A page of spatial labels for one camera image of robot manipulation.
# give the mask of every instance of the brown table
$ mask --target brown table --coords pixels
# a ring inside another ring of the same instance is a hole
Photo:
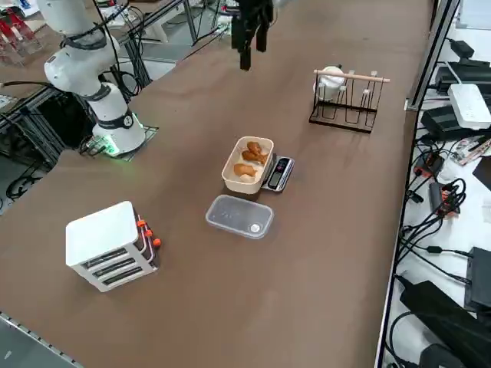
[[[359,368],[374,363],[422,56],[427,0],[303,0],[239,69],[204,48],[131,104],[157,137],[132,163],[62,155],[0,220],[0,309],[87,367]],[[390,77],[371,135],[308,123],[312,71]],[[270,232],[207,225],[236,140],[265,136],[295,168]],[[129,199],[163,239],[159,271],[102,294],[64,264],[64,227]]]

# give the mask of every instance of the clear plastic container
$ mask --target clear plastic container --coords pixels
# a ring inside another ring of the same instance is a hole
[[[206,221],[216,228],[260,239],[268,232],[274,215],[267,205],[219,195],[206,213]]]

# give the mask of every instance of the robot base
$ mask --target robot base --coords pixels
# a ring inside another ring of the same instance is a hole
[[[133,114],[133,126],[130,129],[104,129],[96,124],[92,133],[94,138],[99,138],[101,145],[106,146],[105,153],[115,157],[123,153],[131,152],[143,145],[145,142],[145,129]]]

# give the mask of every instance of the white cup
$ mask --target white cup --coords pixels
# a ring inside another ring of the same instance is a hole
[[[335,71],[342,73],[343,71],[338,67],[325,67],[323,71]],[[339,87],[344,84],[343,77],[334,77],[331,75],[322,75],[319,77],[318,88],[315,90],[315,84],[313,90],[315,95],[320,101],[332,100],[334,94],[339,91]]]

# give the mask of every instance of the wooden rod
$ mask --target wooden rod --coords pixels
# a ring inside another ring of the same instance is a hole
[[[314,71],[315,74],[318,75],[330,75],[332,77],[343,77],[346,79],[358,79],[360,81],[368,81],[368,82],[378,82],[378,83],[390,83],[390,79],[387,78],[379,78],[379,77],[369,77],[367,75],[358,75],[358,74],[346,74],[339,73],[337,71]]]

